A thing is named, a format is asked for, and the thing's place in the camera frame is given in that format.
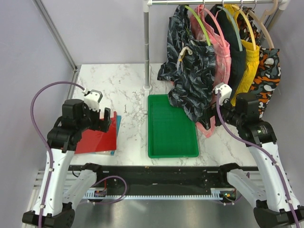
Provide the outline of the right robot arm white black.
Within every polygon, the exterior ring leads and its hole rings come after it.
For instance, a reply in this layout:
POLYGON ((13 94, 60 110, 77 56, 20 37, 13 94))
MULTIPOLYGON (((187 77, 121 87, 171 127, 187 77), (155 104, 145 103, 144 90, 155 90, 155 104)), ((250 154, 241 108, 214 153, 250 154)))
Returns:
POLYGON ((250 93, 240 93, 232 106, 227 92, 216 91, 216 101, 207 108, 216 125, 246 145, 253 156, 264 188, 251 181, 239 165, 228 163, 219 168, 223 182, 232 185, 251 205, 261 228, 284 225, 301 226, 304 207, 289 184, 280 161, 277 138, 270 123, 258 114, 258 100, 250 93))

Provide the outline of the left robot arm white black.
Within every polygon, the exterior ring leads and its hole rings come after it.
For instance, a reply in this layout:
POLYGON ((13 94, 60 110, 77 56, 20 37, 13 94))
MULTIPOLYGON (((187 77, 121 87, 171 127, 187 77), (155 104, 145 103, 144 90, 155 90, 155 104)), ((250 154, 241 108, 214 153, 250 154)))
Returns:
POLYGON ((100 177, 101 166, 86 163, 74 183, 64 191, 68 168, 82 133, 86 130, 107 132, 110 115, 110 108, 105 108, 104 117, 100 119, 98 101, 69 99, 63 103, 62 115, 47 134, 50 151, 40 192, 33 208, 23 214, 23 223, 37 228, 72 226, 75 210, 100 177))

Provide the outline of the green hanger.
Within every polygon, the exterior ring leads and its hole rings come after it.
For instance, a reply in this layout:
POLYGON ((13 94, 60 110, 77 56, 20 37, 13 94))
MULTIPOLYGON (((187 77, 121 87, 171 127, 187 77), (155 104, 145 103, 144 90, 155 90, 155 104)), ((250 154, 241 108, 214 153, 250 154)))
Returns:
POLYGON ((200 28, 201 28, 203 34, 205 35, 206 42, 207 42, 208 46, 211 46, 211 41, 210 41, 210 39, 209 39, 209 36, 208 36, 208 34, 207 34, 207 31, 206 31, 206 29, 205 29, 205 27, 204 27, 204 25, 203 25, 203 23, 202 23, 200 17, 197 15, 197 13, 196 13, 190 6, 185 5, 185 8, 186 8, 188 11, 190 11, 190 12, 192 13, 192 15, 194 16, 194 18, 197 20, 197 22, 198 22, 198 24, 199 24, 199 26, 200 26, 200 28))

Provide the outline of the dark patterned shorts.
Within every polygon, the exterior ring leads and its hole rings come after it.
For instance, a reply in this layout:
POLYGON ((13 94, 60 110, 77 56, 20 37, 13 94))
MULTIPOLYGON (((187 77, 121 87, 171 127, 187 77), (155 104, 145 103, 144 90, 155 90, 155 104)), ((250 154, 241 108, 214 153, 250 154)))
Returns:
POLYGON ((216 56, 210 41, 194 37, 189 10, 189 6, 179 5, 169 18, 167 58, 157 79, 173 82, 170 104, 182 108, 193 122, 202 123, 212 99, 216 56))

